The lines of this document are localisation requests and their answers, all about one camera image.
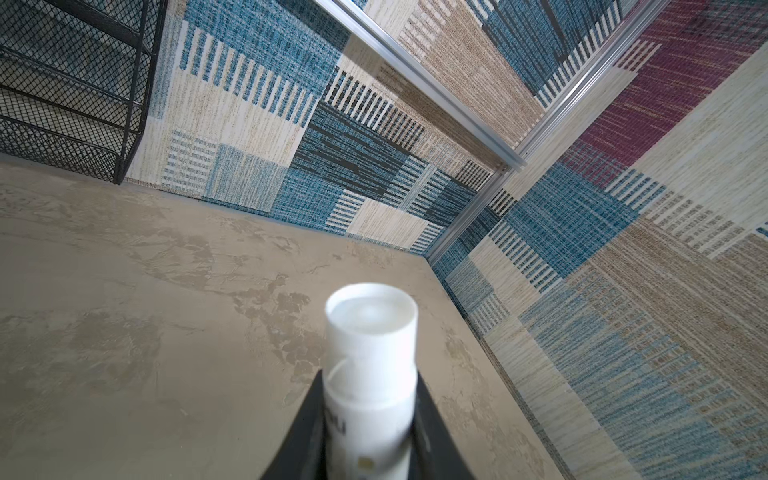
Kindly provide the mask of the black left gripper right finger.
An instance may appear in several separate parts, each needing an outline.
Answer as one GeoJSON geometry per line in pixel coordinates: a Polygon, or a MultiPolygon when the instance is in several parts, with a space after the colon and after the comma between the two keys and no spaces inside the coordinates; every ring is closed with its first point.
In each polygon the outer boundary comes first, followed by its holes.
{"type": "Polygon", "coordinates": [[[411,479],[475,478],[448,431],[421,374],[417,378],[411,440],[411,479]]]}

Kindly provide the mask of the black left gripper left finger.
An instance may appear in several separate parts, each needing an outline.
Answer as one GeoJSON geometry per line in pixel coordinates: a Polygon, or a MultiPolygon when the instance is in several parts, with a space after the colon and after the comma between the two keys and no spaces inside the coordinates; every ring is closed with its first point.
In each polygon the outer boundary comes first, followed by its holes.
{"type": "Polygon", "coordinates": [[[318,371],[261,480],[326,478],[324,390],[318,371]]]}

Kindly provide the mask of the white glue stick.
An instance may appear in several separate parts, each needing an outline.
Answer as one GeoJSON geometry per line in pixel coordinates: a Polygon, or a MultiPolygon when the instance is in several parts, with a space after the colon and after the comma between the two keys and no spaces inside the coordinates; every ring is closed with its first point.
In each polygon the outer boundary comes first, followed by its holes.
{"type": "Polygon", "coordinates": [[[325,304],[322,366],[330,479],[405,479],[415,415],[418,307],[404,291],[357,283],[325,304]]]}

